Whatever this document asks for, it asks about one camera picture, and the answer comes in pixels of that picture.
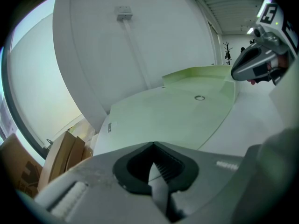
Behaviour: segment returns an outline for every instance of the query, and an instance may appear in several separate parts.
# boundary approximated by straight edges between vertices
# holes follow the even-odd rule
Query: black sticker
[[[277,4],[267,4],[260,22],[271,24],[277,11]]]
[[[282,31],[284,32],[285,36],[291,43],[292,47],[294,48],[295,52],[298,53],[299,47],[298,47],[298,35],[294,31],[293,26],[291,23],[288,22],[287,19],[284,17],[284,23],[282,25]]]

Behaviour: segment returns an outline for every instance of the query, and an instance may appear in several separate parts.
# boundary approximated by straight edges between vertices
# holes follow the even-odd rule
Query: ceiling
[[[263,0],[203,0],[224,35],[246,34],[256,22]]]

